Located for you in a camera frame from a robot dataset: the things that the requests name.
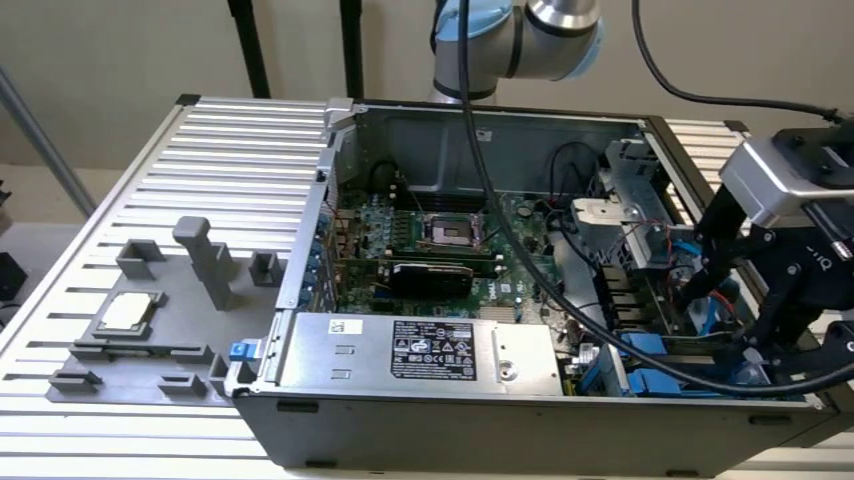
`black cable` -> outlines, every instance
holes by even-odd
[[[563,221],[563,215],[558,215],[558,223],[561,224],[561,228],[558,229],[561,231],[561,235],[563,235],[563,239],[566,240],[566,243],[570,244],[570,248],[575,252],[575,255],[578,255],[578,258],[581,258],[587,264],[587,266],[593,268],[593,271],[597,272],[599,270],[599,265],[597,265],[597,262],[594,262],[590,259],[590,257],[585,254],[585,252],[582,252],[582,249],[578,247],[578,245],[575,245],[575,242],[573,241],[573,237],[570,237],[570,234],[567,232],[567,226],[566,226],[566,222]]]
[[[579,141],[579,140],[573,140],[570,142],[566,142],[563,144],[561,144],[551,152],[551,159],[550,159],[550,166],[549,166],[549,200],[553,200],[554,195],[555,195],[555,163],[558,161],[558,156],[561,155],[561,152],[563,151],[565,148],[573,147],[573,146],[582,146],[586,147],[587,150],[590,150],[590,152],[593,153],[594,157],[599,156],[599,153],[597,152],[597,150],[585,142]],[[582,186],[582,173],[578,170],[578,166],[575,166],[575,162],[571,162],[570,165],[575,168],[575,176],[578,177],[578,185],[579,187]],[[561,197],[563,197],[563,182],[561,183],[561,196],[558,197],[558,199],[555,200],[555,202],[561,199]]]
[[[631,0],[631,23],[635,30],[635,40],[638,41],[638,49],[641,50],[641,56],[646,63],[650,73],[655,77],[655,81],[667,92],[680,97],[682,100],[688,100],[694,103],[705,103],[708,105],[732,105],[734,107],[758,107],[773,108],[777,110],[790,110],[793,112],[808,113],[810,115],[818,115],[825,120],[833,123],[842,123],[844,116],[840,115],[840,109],[825,108],[817,105],[806,103],[786,102],[781,100],[765,100],[756,98],[732,98],[732,97],[710,97],[708,95],[698,95],[696,93],[680,90],[673,83],[665,77],[655,61],[653,60],[653,54],[650,53],[650,47],[646,43],[646,37],[643,35],[643,25],[641,23],[641,0]]]
[[[658,360],[655,357],[650,356],[643,350],[625,342],[618,336],[615,336],[610,330],[599,325],[599,323],[589,317],[585,312],[573,305],[555,286],[551,284],[543,273],[537,268],[534,261],[531,260],[531,256],[529,255],[525,246],[519,242],[519,239],[513,233],[513,226],[510,225],[510,221],[501,213],[501,201],[498,198],[498,194],[495,193],[495,188],[493,186],[493,180],[490,179],[490,175],[486,169],[486,162],[483,160],[483,152],[481,151],[481,143],[478,142],[477,136],[477,128],[475,128],[475,118],[474,112],[471,110],[471,101],[469,98],[469,2],[470,0],[461,0],[461,13],[459,13],[459,55],[458,55],[458,70],[459,70],[459,88],[461,88],[461,103],[463,110],[463,120],[466,125],[466,135],[469,138],[469,148],[471,149],[471,154],[475,162],[475,169],[478,171],[478,176],[481,177],[481,183],[483,185],[483,190],[486,196],[489,198],[490,204],[493,205],[493,209],[499,212],[497,214],[497,219],[501,225],[502,230],[507,236],[507,242],[510,243],[510,247],[513,248],[514,254],[519,259],[519,262],[525,266],[525,269],[529,271],[531,278],[539,285],[542,291],[555,300],[561,308],[563,308],[578,320],[578,322],[585,326],[585,328],[602,340],[603,342],[614,345],[619,350],[629,353],[634,356],[638,361],[650,368],[661,370],[667,373],[670,376],[682,380],[686,383],[704,387],[705,389],[717,392],[722,395],[736,396],[736,397],[781,397],[788,395],[798,395],[804,393],[812,393],[817,390],[826,389],[842,382],[846,382],[854,379],[854,363],[850,363],[848,366],[842,367],[840,370],[836,370],[828,374],[813,377],[808,380],[800,380],[797,382],[789,382],[782,385],[730,385],[726,383],[717,382],[704,377],[694,376],[693,374],[684,372],[682,370],[675,369],[671,365]]]
[[[433,28],[430,29],[430,50],[437,53],[437,27],[439,26],[439,15],[449,0],[437,0],[437,10],[433,12]]]

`capacitor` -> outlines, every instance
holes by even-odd
[[[531,207],[526,207],[523,205],[519,208],[517,208],[517,215],[519,215],[519,217],[525,219],[529,219],[531,218],[531,215],[534,215],[534,210],[531,210]]]

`black pole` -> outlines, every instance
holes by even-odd
[[[338,0],[338,6],[342,16],[347,96],[351,98],[365,98],[362,72],[362,0]]]
[[[255,26],[253,0],[228,0],[228,10],[238,27],[246,73],[250,76],[250,85],[253,85],[253,96],[255,98],[271,98],[262,42],[258,39],[258,27]]]

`blue connector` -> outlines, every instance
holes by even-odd
[[[255,352],[258,351],[258,343],[236,342],[231,345],[228,351],[228,360],[232,362],[251,362],[255,358]]]

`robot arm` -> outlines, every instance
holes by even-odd
[[[459,0],[439,1],[434,88],[430,101],[459,103]],[[470,97],[493,103],[501,78],[562,80],[597,59],[605,28],[597,0],[471,2]]]
[[[822,347],[802,352],[801,335],[822,312],[854,308],[854,122],[781,130],[745,141],[724,169],[724,186],[697,225],[704,269],[680,291],[685,310],[750,262],[768,294],[760,317],[716,361],[736,367],[756,349],[781,374],[850,363],[854,321],[834,322]],[[750,234],[740,237],[745,219]]]

